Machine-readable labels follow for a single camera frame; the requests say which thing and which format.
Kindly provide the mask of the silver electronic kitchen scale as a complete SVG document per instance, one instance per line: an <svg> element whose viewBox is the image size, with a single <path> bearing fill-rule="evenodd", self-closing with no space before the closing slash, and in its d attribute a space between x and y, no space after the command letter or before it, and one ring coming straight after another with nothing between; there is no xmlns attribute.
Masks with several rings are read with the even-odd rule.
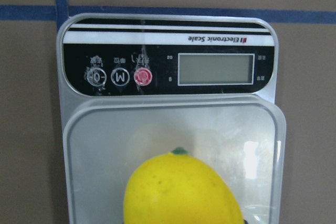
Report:
<svg viewBox="0 0 336 224"><path fill-rule="evenodd" d="M123 223L125 187L182 147L211 165L244 219L278 223L286 119L279 43L258 18L73 16L56 40L70 223Z"/></svg>

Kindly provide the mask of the yellow mango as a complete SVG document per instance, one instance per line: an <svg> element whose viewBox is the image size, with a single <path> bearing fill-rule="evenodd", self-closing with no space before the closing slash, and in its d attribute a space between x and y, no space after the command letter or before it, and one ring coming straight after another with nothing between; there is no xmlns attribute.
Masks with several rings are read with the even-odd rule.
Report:
<svg viewBox="0 0 336 224"><path fill-rule="evenodd" d="M124 223L244 223L230 188L184 148L153 157L131 175Z"/></svg>

